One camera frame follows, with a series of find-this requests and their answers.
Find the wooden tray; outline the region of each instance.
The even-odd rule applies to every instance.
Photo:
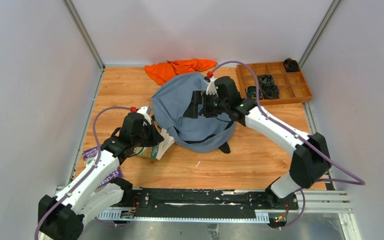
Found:
[[[261,99],[261,105],[308,103],[313,98],[301,68],[297,72],[286,72],[282,61],[249,63],[248,66],[254,70],[257,77],[264,74],[272,75],[274,84],[279,88],[279,98]],[[247,87],[256,85],[254,78],[251,72],[242,65],[236,67],[236,74],[240,95],[246,98]]]

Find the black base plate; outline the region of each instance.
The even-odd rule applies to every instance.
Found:
[[[272,209],[264,191],[234,189],[143,188],[134,190],[140,198],[136,217],[252,219],[255,210]],[[289,209],[297,210],[295,195],[288,199]],[[132,207],[133,201],[119,207]],[[279,210],[286,210],[282,205]]]

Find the blue cloth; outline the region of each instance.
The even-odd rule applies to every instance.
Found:
[[[153,112],[158,125],[166,129],[178,145],[198,153],[207,153],[219,148],[232,137],[236,126],[234,122],[231,127],[225,129],[228,123],[214,117],[183,117],[191,103],[193,91],[206,89],[207,82],[204,76],[193,72],[173,77],[152,96]],[[226,113],[219,115],[218,118],[224,121],[231,120]],[[201,143],[185,142],[202,141],[213,134],[215,136]]]

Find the magazine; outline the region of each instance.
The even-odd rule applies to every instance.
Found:
[[[161,134],[164,138],[164,141],[152,147],[136,147],[133,154],[138,157],[160,160],[164,153],[166,153],[167,149],[175,143],[175,138],[170,136],[166,129],[161,129],[159,134]]]

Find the wooden floor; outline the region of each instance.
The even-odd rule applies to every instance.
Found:
[[[230,76],[237,83],[234,67],[222,67],[216,77]],[[108,67],[105,70],[99,95],[92,114],[110,106],[140,107],[151,104],[151,96],[160,86],[150,79],[143,67]],[[301,104],[272,105],[266,109],[295,128],[309,132]],[[96,124],[102,143],[116,127],[120,127],[129,111],[112,109],[103,113]],[[89,125],[83,150],[96,146],[92,122]],[[121,166],[124,178],[134,187],[197,188],[197,189],[265,189],[272,181],[285,174],[291,158],[270,139],[250,128],[236,125],[228,141],[231,153],[219,150],[196,153],[176,144],[161,160],[128,158]],[[85,168],[78,161],[76,176]],[[324,190],[321,182],[312,189]]]

